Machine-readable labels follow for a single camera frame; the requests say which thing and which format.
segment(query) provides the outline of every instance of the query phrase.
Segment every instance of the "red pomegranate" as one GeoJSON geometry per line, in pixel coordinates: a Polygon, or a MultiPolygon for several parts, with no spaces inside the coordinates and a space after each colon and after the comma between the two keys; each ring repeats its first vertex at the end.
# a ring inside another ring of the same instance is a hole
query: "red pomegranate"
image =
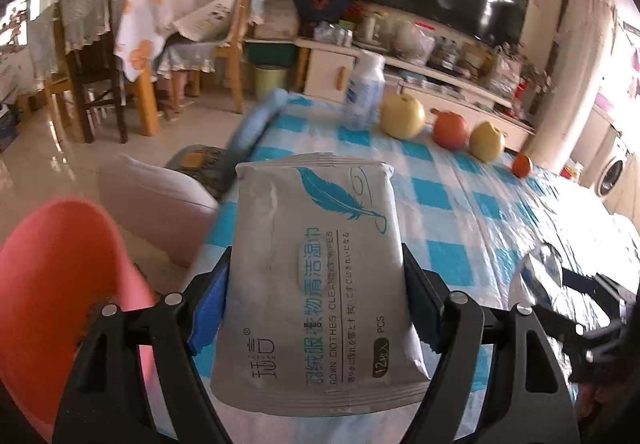
{"type": "Polygon", "coordinates": [[[433,108],[431,113],[438,117],[433,125],[433,141],[450,151],[462,149],[469,139],[469,131],[462,116],[433,108]]]}

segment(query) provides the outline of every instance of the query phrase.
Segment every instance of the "wet wipes package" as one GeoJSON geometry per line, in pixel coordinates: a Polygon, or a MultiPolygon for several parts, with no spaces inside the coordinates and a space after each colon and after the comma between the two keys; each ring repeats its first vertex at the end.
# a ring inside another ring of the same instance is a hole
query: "wet wipes package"
{"type": "Polygon", "coordinates": [[[284,416],[420,402],[428,377],[407,306],[393,168],[306,154],[237,171],[214,395],[284,416]]]}

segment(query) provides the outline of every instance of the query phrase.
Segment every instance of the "white bottle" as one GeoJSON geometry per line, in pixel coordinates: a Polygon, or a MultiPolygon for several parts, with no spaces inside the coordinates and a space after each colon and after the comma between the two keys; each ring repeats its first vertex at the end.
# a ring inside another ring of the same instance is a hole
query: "white bottle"
{"type": "Polygon", "coordinates": [[[347,89],[345,128],[361,131],[371,126],[385,88],[384,66],[385,58],[380,54],[361,51],[347,89]]]}

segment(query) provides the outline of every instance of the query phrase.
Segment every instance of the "green trash can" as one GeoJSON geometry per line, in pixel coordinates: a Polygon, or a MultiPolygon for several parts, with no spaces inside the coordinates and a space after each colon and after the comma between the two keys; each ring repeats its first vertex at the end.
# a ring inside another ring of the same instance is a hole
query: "green trash can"
{"type": "Polygon", "coordinates": [[[255,96],[262,100],[268,96],[271,90],[287,88],[287,75],[289,69],[284,66],[272,64],[259,64],[255,67],[255,96]]]}

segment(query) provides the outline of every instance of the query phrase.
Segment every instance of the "drawer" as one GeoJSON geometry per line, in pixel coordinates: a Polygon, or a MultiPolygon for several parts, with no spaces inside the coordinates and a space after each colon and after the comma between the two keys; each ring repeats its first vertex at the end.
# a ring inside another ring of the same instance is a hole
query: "drawer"
{"type": "Polygon", "coordinates": [[[306,72],[305,95],[344,102],[355,58],[312,50],[306,72]]]}
{"type": "Polygon", "coordinates": [[[431,109],[433,108],[440,111],[452,111],[453,113],[461,115],[469,127],[469,132],[478,124],[487,121],[502,131],[504,134],[505,147],[514,151],[520,151],[527,138],[529,138],[529,135],[531,135],[530,132],[524,128],[520,128],[508,120],[501,119],[475,107],[465,106],[464,104],[453,102],[425,91],[414,90],[413,88],[404,88],[402,91],[413,95],[422,103],[426,112],[427,124],[436,122],[436,116],[431,113],[431,109]]]}

